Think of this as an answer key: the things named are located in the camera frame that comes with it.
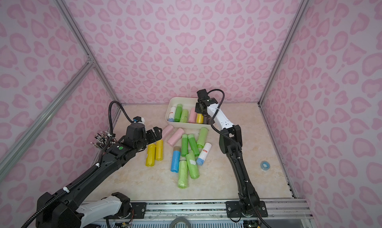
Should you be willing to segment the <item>large yellow roll front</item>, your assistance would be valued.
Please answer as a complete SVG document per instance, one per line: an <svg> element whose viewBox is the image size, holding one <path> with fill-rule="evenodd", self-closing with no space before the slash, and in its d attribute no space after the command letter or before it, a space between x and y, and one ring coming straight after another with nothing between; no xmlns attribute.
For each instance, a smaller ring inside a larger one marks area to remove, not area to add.
<svg viewBox="0 0 382 228"><path fill-rule="evenodd" d="M197 124L203 124L204 123L204 116L203 116L203 114L197 114L196 123Z"/></svg>

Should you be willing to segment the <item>pink roll with white label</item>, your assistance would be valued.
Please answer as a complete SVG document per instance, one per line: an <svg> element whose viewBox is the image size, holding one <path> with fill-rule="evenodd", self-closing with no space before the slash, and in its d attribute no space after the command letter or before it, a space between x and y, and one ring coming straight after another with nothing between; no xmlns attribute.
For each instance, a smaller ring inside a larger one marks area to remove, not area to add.
<svg viewBox="0 0 382 228"><path fill-rule="evenodd" d="M197 120L197 113L196 113L195 107L193 107L193 108L190 109L188 123L195 124L196 120Z"/></svg>

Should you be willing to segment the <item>bright green roll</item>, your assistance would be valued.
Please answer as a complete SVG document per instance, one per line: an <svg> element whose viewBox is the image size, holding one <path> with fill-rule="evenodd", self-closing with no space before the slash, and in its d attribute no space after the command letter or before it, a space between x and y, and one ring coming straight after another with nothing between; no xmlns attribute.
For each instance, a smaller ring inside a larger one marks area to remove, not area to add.
<svg viewBox="0 0 382 228"><path fill-rule="evenodd" d="M183 105L178 104L176 106L176 111L175 111L175 115L174 115L174 122L180 122L182 111L183 111Z"/></svg>

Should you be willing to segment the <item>yellow trash bag roll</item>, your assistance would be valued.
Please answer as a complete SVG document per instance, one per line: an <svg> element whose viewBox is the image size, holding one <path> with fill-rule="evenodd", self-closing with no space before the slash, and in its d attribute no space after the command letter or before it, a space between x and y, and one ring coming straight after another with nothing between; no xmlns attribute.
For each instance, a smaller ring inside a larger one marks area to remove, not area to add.
<svg viewBox="0 0 382 228"><path fill-rule="evenodd" d="M152 167L155 165L155 156L156 156L156 144L149 144L147 147L147 156L146 163L147 167Z"/></svg>
<svg viewBox="0 0 382 228"><path fill-rule="evenodd" d="M156 142L155 159L157 161L164 159L164 141L162 139Z"/></svg>

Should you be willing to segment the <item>light green roll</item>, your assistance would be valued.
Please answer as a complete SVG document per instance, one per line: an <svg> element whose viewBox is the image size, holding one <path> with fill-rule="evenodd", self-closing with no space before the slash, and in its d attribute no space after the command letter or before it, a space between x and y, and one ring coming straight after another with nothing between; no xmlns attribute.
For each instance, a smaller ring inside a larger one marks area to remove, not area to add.
<svg viewBox="0 0 382 228"><path fill-rule="evenodd" d="M188 187L188 165L186 160L179 162L179 178L178 187L180 189L186 189Z"/></svg>
<svg viewBox="0 0 382 228"><path fill-rule="evenodd" d="M198 166L196 164L195 154L193 151L190 151L186 155L186 161L188 165L188 171L190 173L191 179L198 179L200 176Z"/></svg>
<svg viewBox="0 0 382 228"><path fill-rule="evenodd" d="M197 147L199 149L204 148L204 146L206 144L206 139L207 139L207 136L208 136L208 132L209 132L209 130L207 128L201 128L200 129L199 137L198 137L198 140L197 140Z"/></svg>

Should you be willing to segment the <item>light green roll front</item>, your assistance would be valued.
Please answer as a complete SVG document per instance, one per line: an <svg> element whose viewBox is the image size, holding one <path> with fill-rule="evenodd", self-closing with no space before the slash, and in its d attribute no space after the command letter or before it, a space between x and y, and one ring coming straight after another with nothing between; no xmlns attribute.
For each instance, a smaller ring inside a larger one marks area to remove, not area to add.
<svg viewBox="0 0 382 228"><path fill-rule="evenodd" d="M179 178L178 187L180 189L186 189L188 187L188 165L186 160L179 162Z"/></svg>

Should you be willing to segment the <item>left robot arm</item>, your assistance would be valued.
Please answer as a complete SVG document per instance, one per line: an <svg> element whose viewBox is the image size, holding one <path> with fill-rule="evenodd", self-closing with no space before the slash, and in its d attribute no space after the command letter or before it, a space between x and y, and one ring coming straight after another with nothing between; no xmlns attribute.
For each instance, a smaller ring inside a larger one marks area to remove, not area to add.
<svg viewBox="0 0 382 228"><path fill-rule="evenodd" d="M143 123L132 123L120 140L112 136L98 161L86 172L56 193L46 192L37 201L36 213L31 217L38 228L77 228L85 216L78 212L82 202L110 175L143 151L162 139L162 129L146 130Z"/></svg>

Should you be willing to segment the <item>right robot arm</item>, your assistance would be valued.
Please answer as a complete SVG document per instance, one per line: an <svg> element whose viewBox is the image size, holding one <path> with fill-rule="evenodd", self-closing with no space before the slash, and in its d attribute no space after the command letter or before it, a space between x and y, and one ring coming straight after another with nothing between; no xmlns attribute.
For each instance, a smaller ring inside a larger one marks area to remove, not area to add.
<svg viewBox="0 0 382 228"><path fill-rule="evenodd" d="M220 109L221 104L209 96L199 97L196 103L198 114L211 117L211 128L219 134L219 147L232 166L238 187L239 208L247 217L263 219L268 216L265 203L251 183L242 154L242 133L239 125L233 124Z"/></svg>

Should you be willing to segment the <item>pink trash bag roll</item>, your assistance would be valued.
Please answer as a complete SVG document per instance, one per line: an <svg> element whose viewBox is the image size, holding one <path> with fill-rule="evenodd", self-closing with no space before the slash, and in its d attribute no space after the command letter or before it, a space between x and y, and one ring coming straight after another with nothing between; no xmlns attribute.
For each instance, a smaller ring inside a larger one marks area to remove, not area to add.
<svg viewBox="0 0 382 228"><path fill-rule="evenodd" d="M178 128L175 133L168 139L167 143L174 147L176 143L182 138L185 131L182 128Z"/></svg>
<svg viewBox="0 0 382 228"><path fill-rule="evenodd" d="M162 140L167 138L174 130L174 127L172 125L167 125L163 130L162 130Z"/></svg>

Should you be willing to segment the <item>white plastic storage box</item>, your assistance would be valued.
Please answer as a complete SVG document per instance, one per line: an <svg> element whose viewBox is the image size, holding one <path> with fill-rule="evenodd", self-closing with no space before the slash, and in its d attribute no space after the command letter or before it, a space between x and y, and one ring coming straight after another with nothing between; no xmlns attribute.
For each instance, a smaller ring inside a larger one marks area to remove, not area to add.
<svg viewBox="0 0 382 228"><path fill-rule="evenodd" d="M193 130L207 128L212 130L208 124L198 124L196 122L197 114L195 113L195 105L197 101L197 98L190 97L173 97L170 99L165 113L166 122L175 128Z"/></svg>

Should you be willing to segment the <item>pink trash bag roll right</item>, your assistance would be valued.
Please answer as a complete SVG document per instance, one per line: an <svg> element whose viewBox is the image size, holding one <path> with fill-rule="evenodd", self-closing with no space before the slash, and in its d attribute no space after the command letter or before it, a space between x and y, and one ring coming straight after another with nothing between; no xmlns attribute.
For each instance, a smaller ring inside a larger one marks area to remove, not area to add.
<svg viewBox="0 0 382 228"><path fill-rule="evenodd" d="M176 143L182 138L185 131L182 128L178 128L175 133L168 139L167 143L174 147Z"/></svg>

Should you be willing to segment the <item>green trash bag roll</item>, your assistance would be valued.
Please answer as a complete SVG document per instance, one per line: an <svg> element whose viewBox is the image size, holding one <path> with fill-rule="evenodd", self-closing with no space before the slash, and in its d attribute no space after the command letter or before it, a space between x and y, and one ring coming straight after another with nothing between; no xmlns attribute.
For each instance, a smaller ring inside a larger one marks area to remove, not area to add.
<svg viewBox="0 0 382 228"><path fill-rule="evenodd" d="M185 157L189 153L188 135L182 135L181 157Z"/></svg>
<svg viewBox="0 0 382 228"><path fill-rule="evenodd" d="M194 155L199 156L200 151L199 151L195 136L193 134L188 135L188 141L189 141L189 144L191 146L191 150L193 151Z"/></svg>

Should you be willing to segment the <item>blue trash bag roll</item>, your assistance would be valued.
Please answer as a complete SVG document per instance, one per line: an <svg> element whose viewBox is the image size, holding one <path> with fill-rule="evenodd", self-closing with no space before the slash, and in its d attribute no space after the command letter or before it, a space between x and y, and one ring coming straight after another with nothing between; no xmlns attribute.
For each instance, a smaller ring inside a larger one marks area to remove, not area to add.
<svg viewBox="0 0 382 228"><path fill-rule="evenodd" d="M181 147L175 146L173 148L173 154L172 154L171 172L174 172L174 173L179 172L180 157L181 157Z"/></svg>

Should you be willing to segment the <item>bundle of pens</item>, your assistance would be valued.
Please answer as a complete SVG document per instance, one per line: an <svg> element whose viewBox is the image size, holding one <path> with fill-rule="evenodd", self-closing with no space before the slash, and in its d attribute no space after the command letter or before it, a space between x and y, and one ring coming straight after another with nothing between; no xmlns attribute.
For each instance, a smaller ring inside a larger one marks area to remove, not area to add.
<svg viewBox="0 0 382 228"><path fill-rule="evenodd" d="M100 150L107 150L116 143L115 133L100 132L95 135L95 139L96 142L91 144Z"/></svg>

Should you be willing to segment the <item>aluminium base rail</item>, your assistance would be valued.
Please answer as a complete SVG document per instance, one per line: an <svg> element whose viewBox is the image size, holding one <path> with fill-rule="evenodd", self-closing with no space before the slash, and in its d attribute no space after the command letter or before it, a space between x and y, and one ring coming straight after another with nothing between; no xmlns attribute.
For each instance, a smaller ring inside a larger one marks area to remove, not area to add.
<svg viewBox="0 0 382 228"><path fill-rule="evenodd" d="M260 215L244 215L237 200L132 201L133 214L99 217L95 228L315 228L304 199L264 199Z"/></svg>

